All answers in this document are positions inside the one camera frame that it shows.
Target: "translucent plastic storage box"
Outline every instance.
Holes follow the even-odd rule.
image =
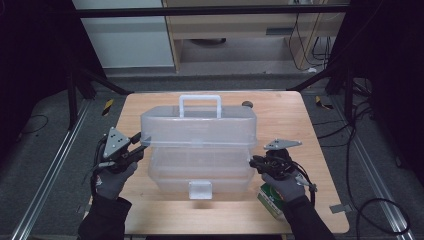
[[[192,99],[217,104],[185,106]],[[178,106],[143,113],[141,139],[152,147],[148,173],[162,191],[209,199],[212,192],[246,191],[254,174],[249,160],[257,144],[256,115],[241,103],[221,106],[217,95],[182,95]]]

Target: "gray floor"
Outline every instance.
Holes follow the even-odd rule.
[[[253,39],[251,41],[227,39],[225,44],[207,46],[187,41],[184,46],[182,65],[178,73],[155,69],[143,69],[140,73],[138,69],[132,72],[131,76],[122,78],[116,74],[118,71],[115,71],[110,75],[110,80],[136,92],[272,90],[295,86],[313,74],[296,69],[282,39]],[[326,103],[334,106],[342,97],[337,95],[327,98],[322,91],[325,83],[325,80],[320,81],[302,93],[310,119],[315,124],[317,136],[323,136],[343,126],[343,122],[340,121],[343,118],[336,109],[330,110],[315,104],[316,95],[322,96]],[[76,209],[80,205],[85,205],[90,196],[87,183],[82,185],[81,181],[92,164],[97,141],[103,133],[116,124],[125,101],[125,96],[117,95],[97,84],[95,86],[98,91],[96,99],[89,101],[85,121],[33,225],[32,235],[44,235],[44,239],[60,239],[64,236],[72,238],[76,235],[79,222],[83,217],[76,212]],[[103,107],[111,98],[114,99],[111,111],[107,116],[102,116]],[[362,97],[355,97],[355,103],[362,100],[364,100]],[[42,116],[30,119],[24,130],[28,133],[17,142],[9,156],[11,164],[8,168],[2,169],[0,175],[2,215],[0,235],[2,236],[10,235],[24,216],[65,138],[68,124],[66,92],[41,101],[34,108],[33,115]],[[408,213],[415,239],[424,239],[422,227],[424,214],[421,210],[421,203],[424,202],[423,187],[410,170],[397,168],[390,145],[387,144],[378,124],[370,118],[370,115],[359,120],[357,125],[357,139],[364,145],[393,199]],[[344,143],[347,139],[346,131],[320,139],[331,175],[344,204],[351,202],[345,180],[347,149],[346,146],[334,147],[334,145]],[[352,195],[355,202],[361,205],[364,201],[378,196],[378,193],[364,170],[359,153],[354,147],[351,149],[349,172]],[[386,212],[382,210],[380,204],[368,207],[365,214],[390,229]],[[347,216],[351,229],[345,234],[338,235],[338,239],[356,239],[356,212],[347,213]],[[361,239],[402,239],[383,234],[364,220],[360,223],[360,234]]]

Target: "plastic box lid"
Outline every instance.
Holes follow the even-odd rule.
[[[184,106],[216,99],[217,106]],[[158,106],[141,115],[141,144],[152,147],[253,148],[256,115],[247,106],[221,106],[217,95],[182,95],[179,106]]]

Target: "gray glove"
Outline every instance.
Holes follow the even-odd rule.
[[[295,170],[287,179],[277,181],[270,175],[264,173],[262,174],[262,180],[271,185],[283,197],[284,201],[290,202],[291,200],[305,195],[305,187],[299,185],[295,179],[298,174],[299,172]]]
[[[137,166],[137,163],[131,163],[125,172],[118,174],[111,173],[107,169],[103,169],[103,171],[97,175],[97,194],[111,200],[117,199],[122,188],[124,188],[125,182],[131,175],[134,174]]]

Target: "cable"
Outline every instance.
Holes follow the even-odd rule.
[[[299,163],[292,161],[294,168],[302,174],[302,176],[306,179],[306,181],[309,183],[309,194],[310,194],[310,202],[313,207],[315,207],[315,192],[316,192],[316,185],[312,183],[311,179],[309,178],[308,173],[306,172],[305,168],[302,167]]]
[[[297,35],[298,35],[298,38],[299,38],[299,42],[300,42],[300,46],[301,46],[301,48],[302,48],[303,57],[305,58],[306,62],[308,62],[308,63],[309,63],[312,67],[318,67],[318,66],[321,66],[321,64],[314,64],[314,63],[311,63],[311,62],[308,60],[308,57],[306,56],[305,47],[303,46],[302,38],[300,37],[300,32],[299,32],[299,27],[298,27],[298,21],[299,21],[299,13],[296,13],[296,20],[295,20],[295,23],[294,23],[294,26],[293,26],[293,30],[292,30],[292,32],[291,32],[291,34],[290,34],[290,38],[289,38],[289,49],[290,49],[290,54],[291,54],[291,56],[292,56],[293,60],[295,59],[295,57],[294,57],[294,54],[293,54],[292,49],[291,49],[291,40],[292,40],[292,37],[293,37],[294,31],[295,31],[295,29],[296,29],[296,30],[297,30]],[[302,68],[300,68],[299,66],[297,66],[296,61],[294,61],[294,65],[295,65],[295,67],[297,68],[297,70],[300,70],[300,71],[305,71],[305,70],[307,70],[307,69],[302,69]]]
[[[356,81],[353,81],[353,85],[356,87],[356,89],[359,91],[359,93],[366,97],[371,97],[371,91],[368,89],[367,81],[365,81],[365,86],[362,86],[361,84],[357,83]]]
[[[47,123],[49,123],[49,118],[48,118],[47,116],[45,116],[45,115],[41,115],[41,114],[33,115],[33,116],[31,116],[31,117],[30,117],[30,119],[31,119],[31,118],[35,118],[35,117],[43,117],[44,119],[46,119],[46,122],[43,124],[43,126],[41,126],[41,127],[37,128],[37,129],[35,129],[35,130],[32,130],[32,131],[22,132],[22,134],[30,134],[30,133],[38,132],[38,131],[40,131],[41,129],[43,129],[43,128],[47,125]]]
[[[356,122],[358,120],[362,120],[362,118],[372,112],[371,107],[366,107],[364,109],[362,109],[359,113],[357,112],[358,109],[360,108],[361,105],[368,103],[368,99],[366,99],[365,101],[359,103],[354,110],[354,114],[353,114],[353,120],[351,122],[349,122],[348,124],[344,125],[343,127],[341,127],[340,129],[326,134],[324,136],[318,137],[318,139],[322,139],[325,137],[329,137],[332,136],[338,132],[340,132],[342,129],[345,129],[347,127],[351,127],[351,132],[348,138],[348,141],[346,144],[341,144],[341,145],[337,145],[337,146],[347,146],[346,149],[346,185],[347,185],[347,192],[348,192],[348,196],[350,201],[352,202],[353,207],[357,210],[357,215],[356,215],[356,219],[355,219],[355,228],[356,228],[356,238],[359,240],[360,239],[360,228],[359,228],[359,223],[360,223],[360,219],[363,218],[365,219],[370,225],[372,225],[373,227],[377,228],[378,230],[380,230],[383,233],[389,234],[389,235],[402,235],[405,234],[409,231],[409,229],[411,228],[411,221],[409,219],[408,214],[405,212],[405,210],[397,203],[388,200],[388,199],[384,199],[384,198],[372,198],[370,200],[367,200],[366,202],[364,202],[361,206],[358,207],[358,205],[356,204],[353,194],[352,194],[352,190],[351,190],[351,186],[350,186],[350,146],[351,146],[351,142],[354,139],[355,135],[356,135]],[[318,123],[315,125],[319,125],[319,124],[326,124],[326,123],[332,123],[332,122],[337,122],[337,121],[329,121],[329,122],[324,122],[324,123]],[[371,203],[375,203],[375,202],[385,202],[387,204],[392,204],[393,206],[395,206],[396,208],[399,209],[399,211],[401,212],[401,214],[404,216],[405,221],[406,221],[406,227],[404,230],[402,231],[393,231],[391,229],[385,229],[384,227],[379,226],[378,224],[376,224],[374,221],[372,221],[371,219],[369,219],[366,215],[364,215],[364,210],[365,208],[370,205]]]
[[[324,125],[324,124],[335,123],[335,122],[343,122],[343,120],[334,120],[334,121],[328,121],[328,122],[313,123],[312,125],[314,125],[314,126],[316,126],[316,125]]]
[[[316,53],[315,52],[315,49],[316,49],[316,47],[318,45],[318,42],[320,43],[319,45],[322,46],[321,37],[317,37],[315,39],[315,43],[314,43],[314,46],[312,47],[312,51],[311,51],[312,52],[312,57],[315,60],[324,61],[323,62],[323,65],[325,65],[326,64],[326,61],[328,61],[329,58],[330,58],[331,37],[327,37],[327,41],[326,41],[326,44],[325,44],[324,53]]]
[[[323,19],[323,21],[330,21],[330,20],[333,20],[334,18],[338,17],[340,14],[341,14],[341,13],[337,13],[336,15],[334,15],[334,16],[332,16],[332,17],[329,17],[329,18],[327,18],[327,19]]]
[[[96,171],[96,170],[98,169],[98,167],[99,167],[98,159],[99,159],[99,152],[100,152],[100,148],[101,148],[102,146],[105,146],[105,145],[106,145],[106,141],[107,141],[107,135],[103,136],[103,137],[99,140],[99,142],[97,142],[96,151],[94,152],[93,167],[92,167],[90,170],[88,170],[88,171],[86,172],[86,174],[84,175],[83,180],[82,180],[82,182],[81,182],[81,185],[84,185],[85,180],[86,180],[86,179],[87,179],[87,177],[88,177],[88,174],[90,174],[90,173],[91,173],[91,174],[93,175],[94,171]],[[93,193],[92,181],[91,181],[90,186],[91,186],[91,192]]]
[[[356,222],[355,222],[355,224],[356,224],[356,226],[355,226],[355,228],[356,228],[356,238],[358,240],[360,239],[359,222],[360,222],[360,218],[361,217],[364,218],[373,227],[377,228],[378,230],[380,230],[380,231],[382,231],[382,232],[384,232],[386,234],[390,234],[390,235],[402,235],[402,234],[405,234],[406,232],[409,231],[409,229],[411,227],[411,223],[410,223],[409,217],[406,214],[406,212],[402,209],[402,207],[400,205],[394,203],[393,201],[390,201],[388,199],[383,199],[383,198],[372,198],[372,199],[366,201],[365,203],[363,203],[360,207],[358,207],[356,205],[355,201],[354,201],[353,194],[352,194],[351,187],[350,187],[350,178],[349,178],[349,172],[350,172],[349,171],[349,165],[350,165],[350,145],[351,145],[350,143],[352,142],[353,138],[356,135],[356,120],[359,117],[363,117],[364,114],[369,113],[370,110],[371,110],[370,107],[367,107],[364,110],[362,110],[361,112],[357,113],[357,110],[359,109],[359,106],[361,106],[362,104],[365,104],[367,102],[368,101],[366,100],[366,101],[360,103],[357,108],[355,108],[354,115],[353,115],[354,118],[353,118],[353,121],[350,124],[352,126],[352,131],[351,131],[350,136],[349,136],[349,141],[348,141],[349,144],[347,144],[347,150],[346,150],[346,185],[347,185],[347,191],[348,191],[348,195],[349,195],[350,201],[352,202],[353,207],[358,211],[358,213],[356,215]],[[402,213],[402,215],[404,215],[405,220],[406,220],[406,224],[407,224],[407,226],[406,226],[406,228],[404,230],[402,230],[402,231],[387,230],[387,229],[379,226],[378,224],[376,224],[375,222],[373,222],[371,219],[369,219],[367,216],[365,216],[363,214],[363,210],[369,204],[371,204],[373,202],[381,202],[381,201],[394,205],[395,207],[397,207],[400,210],[400,212]]]

